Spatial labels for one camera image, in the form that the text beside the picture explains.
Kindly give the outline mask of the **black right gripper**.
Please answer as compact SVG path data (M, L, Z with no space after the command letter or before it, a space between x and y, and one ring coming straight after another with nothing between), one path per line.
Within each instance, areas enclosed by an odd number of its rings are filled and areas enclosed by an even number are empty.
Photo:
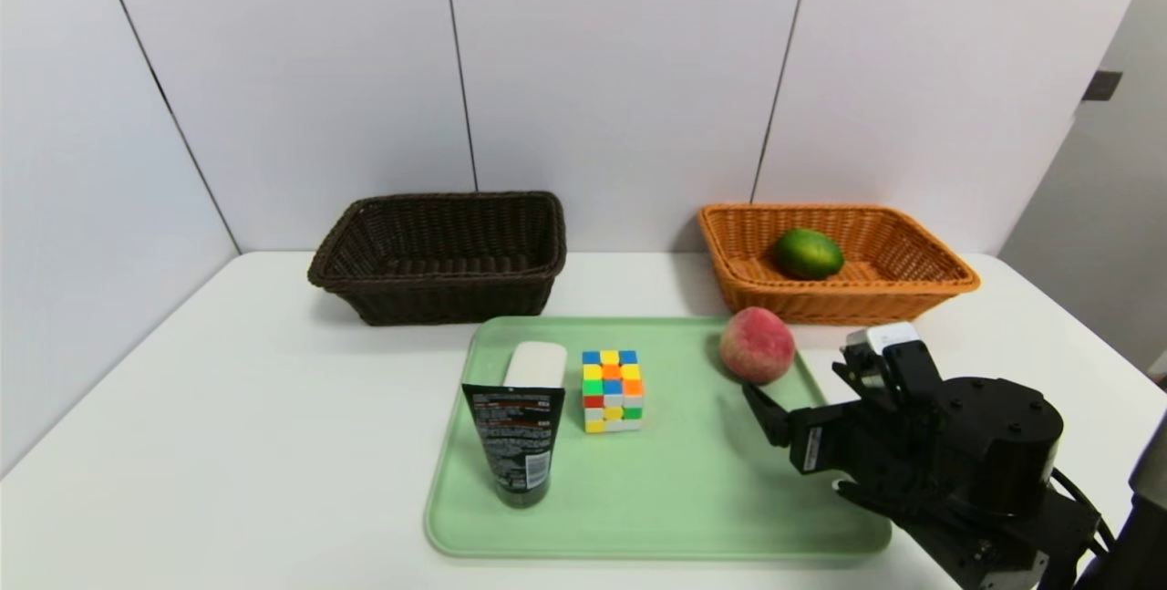
M900 410L890 403L859 399L789 414L759 385L747 382L741 389L768 443L790 445L790 461L801 473L837 471L864 489L886 487L900 429Z

